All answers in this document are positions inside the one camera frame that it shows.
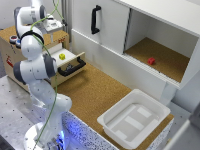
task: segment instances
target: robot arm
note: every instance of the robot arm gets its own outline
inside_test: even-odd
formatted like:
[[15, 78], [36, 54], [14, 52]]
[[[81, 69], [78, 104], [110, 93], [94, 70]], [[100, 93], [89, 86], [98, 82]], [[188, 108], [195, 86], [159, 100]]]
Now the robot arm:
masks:
[[[49, 120], [43, 134], [41, 134], [42, 129], [40, 129], [37, 131], [37, 136], [35, 137], [35, 139], [38, 139], [41, 134], [39, 147], [48, 147], [47, 143], [55, 139], [63, 130], [61, 114], [71, 108], [72, 102], [69, 97], [56, 94], [51, 85], [44, 80], [55, 76], [57, 72], [56, 61], [51, 56], [42, 54], [43, 45], [38, 40], [44, 43], [44, 39], [39, 27], [34, 26], [32, 31], [30, 31], [30, 26], [25, 26], [25, 24], [33, 24], [36, 21], [46, 18], [46, 11], [42, 5], [42, 1], [31, 0], [30, 7], [16, 8], [14, 18], [17, 36], [21, 39], [21, 51], [24, 57], [27, 58], [27, 60], [14, 65], [15, 78], [23, 84], [28, 85], [31, 99], [41, 101], [45, 104], [47, 114], [53, 108], [57, 95], [50, 119], [46, 115], [46, 121]], [[61, 29], [62, 24], [59, 21], [47, 19], [40, 23], [39, 26], [44, 27], [47, 32], [54, 32]]]

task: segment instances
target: yellow object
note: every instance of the yellow object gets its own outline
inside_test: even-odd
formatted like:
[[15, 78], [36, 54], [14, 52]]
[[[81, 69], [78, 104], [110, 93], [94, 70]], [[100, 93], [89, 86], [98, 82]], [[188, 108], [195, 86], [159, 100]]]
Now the yellow object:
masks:
[[65, 59], [65, 54], [63, 54], [63, 53], [60, 54], [60, 55], [59, 55], [59, 58], [60, 58], [61, 60], [64, 60], [64, 59]]

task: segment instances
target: black handle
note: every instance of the black handle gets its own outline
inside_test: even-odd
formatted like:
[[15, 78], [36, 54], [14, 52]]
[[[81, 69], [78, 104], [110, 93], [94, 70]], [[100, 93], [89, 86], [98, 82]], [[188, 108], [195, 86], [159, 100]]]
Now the black handle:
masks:
[[61, 67], [58, 68], [58, 73], [61, 75], [61, 76], [69, 76], [70, 74], [74, 73], [75, 71], [81, 69], [82, 67], [84, 67], [86, 65], [86, 63], [80, 58], [80, 57], [77, 57], [77, 61], [79, 62], [79, 64], [71, 69], [66, 69], [65, 71], [63, 71], [61, 69]]
[[96, 8], [92, 10], [92, 25], [91, 25], [91, 30], [92, 34], [98, 33], [100, 30], [96, 28], [96, 12], [101, 10], [101, 7], [96, 5]]

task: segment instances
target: sink basin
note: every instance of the sink basin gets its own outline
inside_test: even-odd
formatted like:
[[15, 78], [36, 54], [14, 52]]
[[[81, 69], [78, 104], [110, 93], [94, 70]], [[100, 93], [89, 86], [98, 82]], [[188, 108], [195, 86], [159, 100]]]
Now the sink basin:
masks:
[[169, 108], [136, 89], [97, 120], [122, 147], [136, 149], [169, 113]]

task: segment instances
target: small red block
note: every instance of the small red block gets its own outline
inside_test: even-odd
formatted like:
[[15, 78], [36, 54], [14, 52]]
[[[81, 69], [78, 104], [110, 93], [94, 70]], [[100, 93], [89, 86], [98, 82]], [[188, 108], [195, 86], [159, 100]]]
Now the small red block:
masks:
[[155, 62], [155, 59], [153, 57], [148, 59], [148, 64], [152, 65]]

